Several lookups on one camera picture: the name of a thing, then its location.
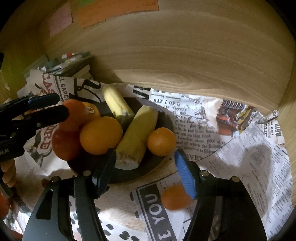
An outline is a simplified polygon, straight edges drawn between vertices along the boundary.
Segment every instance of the orange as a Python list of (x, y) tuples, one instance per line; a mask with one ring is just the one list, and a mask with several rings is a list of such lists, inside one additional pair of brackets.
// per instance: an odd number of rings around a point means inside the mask
[(64, 161), (76, 158), (82, 150), (79, 132), (67, 132), (58, 128), (52, 135), (52, 149)]
[(86, 123), (94, 120), (95, 118), (101, 117), (101, 114), (100, 114), (98, 108), (94, 104), (91, 104), (88, 102), (82, 102), (82, 103), (86, 106), (86, 108), (89, 112), (89, 114), (87, 116)]
[(79, 126), (86, 122), (86, 118), (89, 114), (85, 105), (79, 100), (68, 99), (63, 102), (69, 110), (68, 118), (59, 123), (59, 127), (63, 131), (76, 132)]
[(168, 187), (161, 194), (161, 202), (166, 209), (179, 210), (187, 208), (191, 202), (191, 197), (185, 192), (182, 184)]
[(80, 143), (93, 155), (103, 155), (109, 148), (116, 148), (122, 138), (120, 123), (109, 116), (99, 117), (87, 123), (80, 132)]
[(5, 219), (9, 211), (9, 201), (0, 193), (0, 219)]
[(160, 127), (150, 134), (147, 147), (156, 156), (166, 156), (175, 149), (176, 141), (177, 139), (171, 130)]

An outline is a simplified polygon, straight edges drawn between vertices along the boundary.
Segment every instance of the screw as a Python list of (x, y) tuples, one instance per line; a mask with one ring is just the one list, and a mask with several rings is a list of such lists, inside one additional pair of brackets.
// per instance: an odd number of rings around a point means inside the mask
[(14, 138), (17, 134), (15, 132), (12, 132), (10, 135), (10, 138)]
[(232, 180), (235, 182), (235, 183), (239, 183), (240, 179), (236, 176), (232, 177)]
[(209, 172), (206, 171), (206, 170), (202, 170), (202, 171), (200, 172), (200, 174), (201, 174), (203, 177), (207, 177), (207, 176), (209, 175)]
[(91, 174), (91, 171), (86, 170), (82, 173), (85, 177), (89, 176)]
[(53, 183), (55, 183), (55, 182), (58, 182), (60, 179), (61, 179), (61, 178), (60, 178), (59, 176), (54, 176), (54, 177), (51, 179), (51, 181), (52, 181)]

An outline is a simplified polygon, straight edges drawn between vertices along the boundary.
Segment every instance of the wooden surface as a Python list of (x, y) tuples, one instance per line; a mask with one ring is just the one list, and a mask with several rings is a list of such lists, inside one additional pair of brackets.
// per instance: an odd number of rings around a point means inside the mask
[(0, 32), (0, 51), (3, 51), (10, 42), (22, 37), (24, 33), (34, 30), (49, 11), (60, 2), (61, 0), (24, 1), (11, 15)]
[(279, 107), (278, 121), (284, 135), (293, 177), (292, 203), (296, 205), (296, 61), (291, 80)]
[(159, 0), (159, 12), (134, 13), (81, 29), (74, 23), (49, 37), (50, 58), (90, 51), (93, 75), (170, 92), (227, 97), (268, 113), (279, 106), (295, 42), (265, 0)]
[(44, 54), (44, 47), (33, 30), (11, 41), (1, 52), (0, 104), (7, 98), (17, 98), (17, 91), (26, 84), (24, 70)]

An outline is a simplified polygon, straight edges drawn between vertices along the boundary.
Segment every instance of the sticky note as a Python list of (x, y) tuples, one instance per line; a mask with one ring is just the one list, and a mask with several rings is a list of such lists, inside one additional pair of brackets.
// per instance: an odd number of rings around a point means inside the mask
[(96, 0), (77, 10), (81, 28), (133, 12), (158, 11), (158, 0)]
[(79, 0), (79, 7), (85, 7), (94, 1), (95, 0)]
[(67, 2), (48, 19), (50, 36), (52, 37), (55, 34), (59, 33), (65, 27), (69, 26), (71, 23), (71, 8), (70, 3)]

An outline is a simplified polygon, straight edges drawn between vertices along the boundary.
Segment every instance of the fruit bowl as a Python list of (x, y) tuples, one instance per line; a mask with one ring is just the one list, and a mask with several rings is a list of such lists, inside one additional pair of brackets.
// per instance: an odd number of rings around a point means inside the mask
[[(124, 100), (126, 101), (126, 103), (129, 105), (129, 107), (132, 109), (134, 113), (137, 113), (137, 111), (143, 105), (149, 105), (155, 108), (159, 112), (155, 129), (160, 127), (166, 127), (171, 131), (174, 131), (171, 118), (161, 106), (156, 105), (153, 102), (150, 102), (146, 99), (136, 98), (136, 97), (126, 97), (124, 98)], [(106, 102), (98, 103), (96, 104), (96, 107), (99, 109), (101, 116), (113, 117), (113, 114)], [(69, 167), (78, 175), (82, 175), (82, 173), (85, 170), (89, 170), (93, 173), (100, 166), (100, 160), (103, 158), (103, 156), (104, 155), (102, 156), (92, 155), (83, 150), (77, 158), (67, 161), (67, 163)], [(114, 168), (109, 183), (117, 184), (117, 183), (129, 182), (129, 181), (138, 179), (139, 177), (144, 176), (147, 173), (151, 172), (154, 168), (156, 168), (162, 162), (163, 159), (164, 157), (153, 155), (147, 148), (145, 155), (137, 169), (121, 170), (121, 169)]]

